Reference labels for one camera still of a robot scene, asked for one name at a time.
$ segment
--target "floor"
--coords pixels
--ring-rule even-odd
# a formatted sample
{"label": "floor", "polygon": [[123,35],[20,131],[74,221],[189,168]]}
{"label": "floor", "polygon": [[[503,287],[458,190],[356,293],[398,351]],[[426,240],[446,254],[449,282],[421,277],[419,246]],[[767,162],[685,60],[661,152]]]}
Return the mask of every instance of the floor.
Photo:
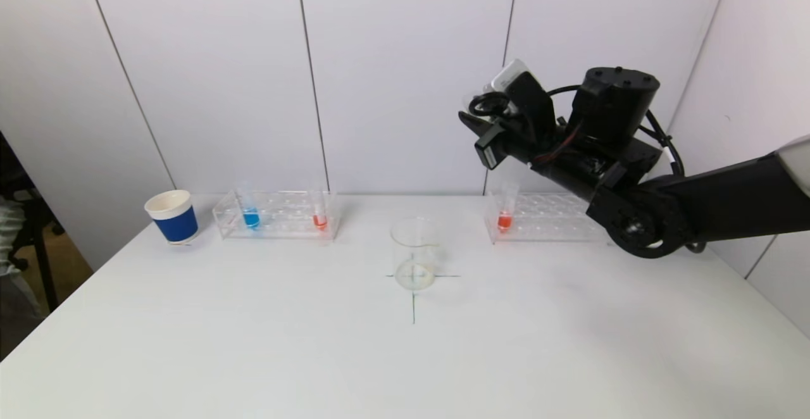
{"label": "floor", "polygon": [[[44,239],[46,240],[53,283],[56,287],[56,296],[59,303],[63,303],[73,291],[90,278],[93,271],[67,234],[55,235],[50,228],[46,228],[44,230]],[[42,288],[40,269],[34,247],[25,246],[21,248],[16,257],[28,260],[28,268],[23,272],[23,278],[31,286],[34,295],[37,297],[42,314],[47,316],[49,313],[48,301],[46,301],[46,295]]]}

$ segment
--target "glass beaker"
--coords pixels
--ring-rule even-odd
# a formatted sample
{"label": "glass beaker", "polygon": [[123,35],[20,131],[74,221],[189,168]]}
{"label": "glass beaker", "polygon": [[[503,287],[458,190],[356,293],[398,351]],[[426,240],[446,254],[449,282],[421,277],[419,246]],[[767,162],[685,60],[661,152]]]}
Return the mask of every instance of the glass beaker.
{"label": "glass beaker", "polygon": [[433,221],[417,216],[391,226],[394,278],[410,291],[433,284],[439,255],[439,231]]}

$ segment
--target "blue paper cup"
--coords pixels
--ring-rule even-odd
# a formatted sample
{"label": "blue paper cup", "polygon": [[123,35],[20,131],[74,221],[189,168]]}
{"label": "blue paper cup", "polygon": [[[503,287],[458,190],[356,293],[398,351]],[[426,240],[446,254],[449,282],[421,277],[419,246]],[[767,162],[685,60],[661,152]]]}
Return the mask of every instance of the blue paper cup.
{"label": "blue paper cup", "polygon": [[144,205],[168,243],[180,245],[197,235],[197,218],[191,206],[191,193],[174,189],[154,196]]}

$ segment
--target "white table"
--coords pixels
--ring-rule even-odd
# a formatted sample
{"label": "white table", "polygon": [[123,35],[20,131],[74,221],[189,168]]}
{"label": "white table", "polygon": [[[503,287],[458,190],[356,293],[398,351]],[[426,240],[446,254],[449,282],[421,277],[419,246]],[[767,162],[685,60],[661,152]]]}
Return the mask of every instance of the white table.
{"label": "white table", "polygon": [[[0,365],[3,419],[810,417],[810,341],[712,254],[489,243],[482,197],[347,197],[336,241],[150,225]],[[444,229],[416,298],[388,229]]]}

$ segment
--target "clear acrylic rack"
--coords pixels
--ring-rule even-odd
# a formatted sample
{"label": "clear acrylic rack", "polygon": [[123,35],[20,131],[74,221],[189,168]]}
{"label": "clear acrylic rack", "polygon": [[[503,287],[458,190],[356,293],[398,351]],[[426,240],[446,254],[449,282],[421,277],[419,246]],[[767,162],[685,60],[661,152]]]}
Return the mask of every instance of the clear acrylic rack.
{"label": "clear acrylic rack", "polygon": [[485,217],[492,243],[499,241],[607,241],[608,233],[585,214],[573,194],[518,194],[509,229],[498,228],[502,194],[488,194]]}
{"label": "clear acrylic rack", "polygon": [[[214,220],[223,239],[312,239],[333,240],[340,225],[340,211],[335,203],[335,194],[323,192],[326,226],[318,228],[315,206],[311,192],[278,191],[275,193],[252,192],[255,209],[245,209],[240,205],[236,191],[229,192],[215,207]],[[248,219],[258,223],[249,226]]]}

